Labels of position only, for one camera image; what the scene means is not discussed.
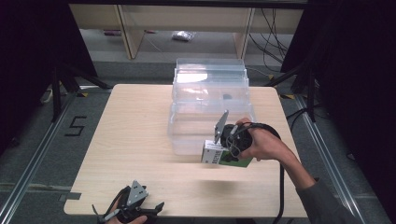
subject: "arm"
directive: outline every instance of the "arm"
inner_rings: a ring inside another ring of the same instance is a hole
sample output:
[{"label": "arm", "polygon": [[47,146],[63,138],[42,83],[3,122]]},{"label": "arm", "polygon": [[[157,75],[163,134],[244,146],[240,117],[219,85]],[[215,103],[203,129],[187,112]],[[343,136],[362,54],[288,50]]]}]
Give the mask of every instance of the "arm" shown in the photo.
[{"label": "arm", "polygon": [[[250,122],[249,119],[240,119],[236,123],[248,122]],[[253,138],[253,143],[248,149],[241,152],[241,159],[254,157],[258,161],[279,161],[296,187],[311,223],[359,223],[333,197],[322,181],[317,182],[305,170],[294,153],[280,139],[264,129],[251,128],[248,131]]]}]

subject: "light wood tabletop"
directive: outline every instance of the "light wood tabletop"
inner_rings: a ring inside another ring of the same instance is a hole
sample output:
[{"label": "light wood tabletop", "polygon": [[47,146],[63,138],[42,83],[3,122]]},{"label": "light wood tabletop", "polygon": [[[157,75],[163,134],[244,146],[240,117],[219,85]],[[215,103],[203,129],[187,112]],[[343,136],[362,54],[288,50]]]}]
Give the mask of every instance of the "light wood tabletop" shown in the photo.
[{"label": "light wood tabletop", "polygon": [[[273,126],[298,156],[276,90],[250,87],[258,122]],[[165,202],[161,217],[276,217],[279,164],[255,161],[248,168],[201,163],[200,155],[176,155],[167,137],[171,85],[114,87],[67,200],[69,215],[103,214],[134,179],[147,186],[143,208]],[[284,217],[306,217],[285,174]]]}]

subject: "gray sleeve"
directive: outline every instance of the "gray sleeve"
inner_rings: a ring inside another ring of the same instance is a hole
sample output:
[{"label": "gray sleeve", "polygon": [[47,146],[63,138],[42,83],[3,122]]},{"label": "gray sleeve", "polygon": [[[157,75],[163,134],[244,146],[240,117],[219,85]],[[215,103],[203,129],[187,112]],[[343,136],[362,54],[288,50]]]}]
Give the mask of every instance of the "gray sleeve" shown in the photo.
[{"label": "gray sleeve", "polygon": [[359,224],[359,221],[334,198],[323,181],[318,181],[311,188],[297,190],[297,193],[311,223]]}]

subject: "floor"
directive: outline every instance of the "floor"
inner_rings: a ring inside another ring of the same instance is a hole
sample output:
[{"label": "floor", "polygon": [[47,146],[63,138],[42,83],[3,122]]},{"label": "floor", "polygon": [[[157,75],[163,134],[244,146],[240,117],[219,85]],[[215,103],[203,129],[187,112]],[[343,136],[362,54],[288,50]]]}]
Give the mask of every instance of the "floor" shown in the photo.
[{"label": "floor", "polygon": [[[154,68],[158,70],[166,67],[172,71],[177,58],[236,58],[232,34],[201,32],[195,33],[190,41],[182,42],[172,39],[172,31],[154,31],[153,34],[145,34],[136,58],[130,60],[127,58],[120,36],[104,35],[101,30],[80,31],[97,70],[100,70],[101,74],[107,74],[108,77],[104,78],[109,80],[114,80],[114,78],[111,79],[111,76],[119,76],[121,72],[125,76],[129,76],[128,72],[125,72],[128,70],[125,70],[124,67],[131,64],[136,66],[144,63],[156,64]],[[264,47],[266,45],[264,38],[267,36],[252,34],[252,38],[248,41],[244,62],[251,74],[264,75],[262,78],[269,80],[271,75],[279,76],[277,71],[281,65],[279,61],[282,60],[283,51],[276,47],[277,42],[272,36],[271,41],[274,46],[267,45],[266,49],[276,57],[273,58],[268,54],[263,56],[262,51],[257,48],[252,39]],[[292,35],[278,35],[277,40],[285,46],[282,48],[286,48],[292,40]],[[292,94],[290,92],[291,82],[292,78],[277,87],[286,115],[304,107],[302,95],[290,96]],[[55,223],[93,223],[95,221],[92,216],[67,216],[63,212],[63,205],[64,198],[73,185],[78,165],[82,162],[85,154],[84,150],[74,150],[74,148],[89,145],[90,137],[92,137],[95,125],[106,105],[108,95],[109,92],[91,94],[89,101],[84,97],[66,95],[64,103],[71,101],[71,109],[65,115],[60,127],[53,127],[53,123],[48,120],[48,117],[51,116],[50,104],[43,104],[37,109],[27,124],[26,130],[21,133],[24,141],[18,147],[23,147],[24,150],[10,149],[0,158],[0,202],[6,203],[10,200],[9,195],[14,190],[14,186],[18,186],[21,176],[28,172],[26,167],[30,167],[31,159],[37,156],[37,148],[40,148],[43,143],[39,136],[47,136],[51,131],[54,131],[54,135],[51,139],[47,139],[49,140],[49,149],[43,152],[41,161],[37,163],[36,171],[32,174],[31,182],[28,183],[24,196],[16,202],[18,208],[11,211],[11,218],[7,221],[2,220],[2,223],[46,223],[49,220]],[[294,100],[282,98],[289,96]],[[81,136],[75,138],[75,141],[64,138],[70,132],[68,125],[73,118],[81,114],[86,115],[86,110],[92,111],[89,113],[92,119],[82,119],[83,121],[81,121],[86,122],[83,125],[86,127],[84,134],[87,134],[87,137]],[[290,126],[293,125],[292,133],[296,146],[307,170],[314,176],[323,178],[331,187],[335,197],[345,205],[351,206],[352,213],[361,216],[362,223],[390,223],[359,167],[346,156],[347,148],[342,138],[337,134],[326,111],[320,108],[316,110],[316,115],[318,118],[322,118],[318,119],[316,123],[311,123],[306,115],[302,115],[302,119],[296,119],[295,123],[293,119],[290,120]],[[289,220],[287,218],[282,221],[286,223]],[[258,218],[256,222],[272,223],[272,219]],[[235,223],[235,220],[232,218],[163,218],[158,223],[228,224]],[[308,222],[306,218],[295,218],[292,223]]]}]

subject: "stacked plastic container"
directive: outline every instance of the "stacked plastic container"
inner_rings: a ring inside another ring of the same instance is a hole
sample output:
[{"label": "stacked plastic container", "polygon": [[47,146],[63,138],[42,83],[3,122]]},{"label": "stacked plastic container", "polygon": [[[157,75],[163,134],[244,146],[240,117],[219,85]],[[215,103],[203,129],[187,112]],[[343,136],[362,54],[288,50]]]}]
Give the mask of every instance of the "stacked plastic container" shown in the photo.
[{"label": "stacked plastic container", "polygon": [[178,59],[172,98],[168,136],[177,155],[201,155],[226,109],[227,123],[243,117],[255,121],[242,60]]}]

